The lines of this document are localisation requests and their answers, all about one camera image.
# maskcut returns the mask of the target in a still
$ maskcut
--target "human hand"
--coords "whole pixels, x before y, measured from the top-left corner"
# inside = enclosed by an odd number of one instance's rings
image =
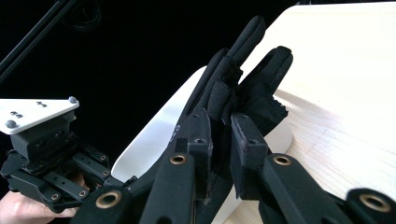
[[[81,174],[74,175],[72,180],[87,188]],[[19,192],[9,191],[0,200],[0,224],[46,224],[56,217],[73,217],[76,212],[77,208],[67,208],[62,213],[56,214],[43,203]]]

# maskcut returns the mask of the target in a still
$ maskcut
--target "robotic arm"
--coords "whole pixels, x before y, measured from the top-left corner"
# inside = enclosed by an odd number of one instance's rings
[[[263,137],[288,114],[273,94],[291,66],[291,51],[273,49],[239,83],[239,67],[264,32],[256,17],[230,49],[212,58],[168,146],[141,176],[114,178],[106,155],[69,131],[78,107],[73,97],[2,100],[7,120],[1,131],[11,134],[15,149],[1,175],[11,190],[52,211],[80,206],[71,223],[210,223],[232,185],[241,199],[260,201],[265,223],[392,223],[396,203],[386,195],[353,189],[343,201],[321,189],[297,160],[272,153]],[[25,112],[29,106],[34,110]],[[31,113],[43,108],[48,113]],[[67,179],[76,170],[90,190]]]

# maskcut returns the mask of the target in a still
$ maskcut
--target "white mounting plate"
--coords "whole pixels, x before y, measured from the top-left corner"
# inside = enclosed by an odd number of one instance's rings
[[[68,100],[0,99],[0,131],[6,134],[20,133],[78,106],[78,101],[71,103]],[[14,128],[6,125],[9,120],[16,122]]]

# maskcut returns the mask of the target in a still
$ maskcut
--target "black background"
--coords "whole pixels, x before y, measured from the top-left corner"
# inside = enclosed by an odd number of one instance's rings
[[[293,0],[103,2],[98,29],[57,24],[0,86],[0,98],[67,99],[80,107],[71,130],[114,163],[193,72],[229,48],[256,15],[269,26]],[[0,59],[53,1],[0,1]],[[0,133],[0,162],[12,149]],[[7,181],[0,180],[1,194]]]

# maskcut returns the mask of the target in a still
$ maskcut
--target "bolt head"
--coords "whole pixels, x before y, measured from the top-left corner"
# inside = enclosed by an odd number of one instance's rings
[[[76,104],[78,101],[77,101],[76,97],[70,96],[69,97],[69,102],[72,103],[72,104]]]
[[[13,129],[17,127],[17,122],[15,122],[14,120],[10,119],[7,120],[6,122],[6,127],[8,127],[9,129]]]

